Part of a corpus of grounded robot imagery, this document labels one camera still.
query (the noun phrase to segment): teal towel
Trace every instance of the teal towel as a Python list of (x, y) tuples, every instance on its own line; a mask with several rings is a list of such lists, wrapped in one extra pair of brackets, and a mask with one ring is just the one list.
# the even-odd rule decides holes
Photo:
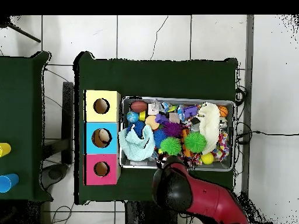
[(155, 141), (150, 125), (143, 128), (141, 139), (133, 128), (128, 134), (127, 129), (123, 129), (119, 132), (119, 145), (129, 160), (139, 162), (151, 157), (155, 149)]

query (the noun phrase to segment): blue box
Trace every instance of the blue box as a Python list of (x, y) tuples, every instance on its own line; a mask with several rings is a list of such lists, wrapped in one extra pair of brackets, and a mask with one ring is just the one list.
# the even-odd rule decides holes
[[(117, 154), (117, 131), (118, 124), (116, 122), (87, 122), (86, 123), (86, 152), (87, 154)], [(110, 135), (111, 140), (108, 146), (98, 148), (92, 142), (93, 132), (97, 129), (106, 129)]]

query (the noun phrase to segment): metal tray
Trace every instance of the metal tray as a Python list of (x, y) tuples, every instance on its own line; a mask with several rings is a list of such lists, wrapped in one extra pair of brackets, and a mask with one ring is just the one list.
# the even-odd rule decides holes
[[(130, 111), (130, 104), (136, 101), (136, 97), (126, 96), (121, 101), (122, 107), (122, 120), (120, 129), (128, 127), (128, 121), (126, 118), (127, 113)], [(217, 171), (217, 172), (227, 172), (230, 171), (234, 166), (234, 146), (235, 146), (235, 137), (236, 137), (236, 123), (235, 120), (237, 118), (237, 107), (233, 101), (229, 100), (200, 100), (200, 99), (175, 99), (175, 98), (154, 98), (154, 97), (138, 97), (138, 100), (143, 100), (147, 103), (153, 103), (154, 100), (158, 100), (159, 102), (168, 102), (171, 105), (193, 105), (193, 104), (203, 104), (204, 102), (214, 103), (216, 105), (225, 106), (228, 109), (227, 119), (227, 128), (224, 128), (228, 133), (228, 146), (230, 147), (230, 154), (227, 156), (226, 160), (222, 162), (213, 162), (210, 165), (201, 165), (196, 167), (191, 167), (191, 170), (203, 170), (203, 171)], [(128, 160), (124, 152), (120, 147), (120, 165), (125, 168), (139, 168), (139, 169), (156, 169), (156, 162), (150, 161), (148, 159), (142, 160), (140, 162), (134, 162), (132, 160)]]

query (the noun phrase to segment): blue cup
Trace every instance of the blue cup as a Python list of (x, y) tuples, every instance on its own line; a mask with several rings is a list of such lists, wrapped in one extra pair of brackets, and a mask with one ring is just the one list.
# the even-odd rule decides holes
[(0, 176), (0, 193), (7, 193), (19, 182), (19, 176), (15, 173)]

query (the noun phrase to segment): pink box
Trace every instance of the pink box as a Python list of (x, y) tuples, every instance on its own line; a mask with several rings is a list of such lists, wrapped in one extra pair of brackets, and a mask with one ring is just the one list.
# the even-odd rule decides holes
[[(105, 176), (95, 173), (95, 164), (105, 162), (108, 166)], [(120, 175), (120, 165), (117, 155), (86, 155), (86, 185), (115, 185)]]

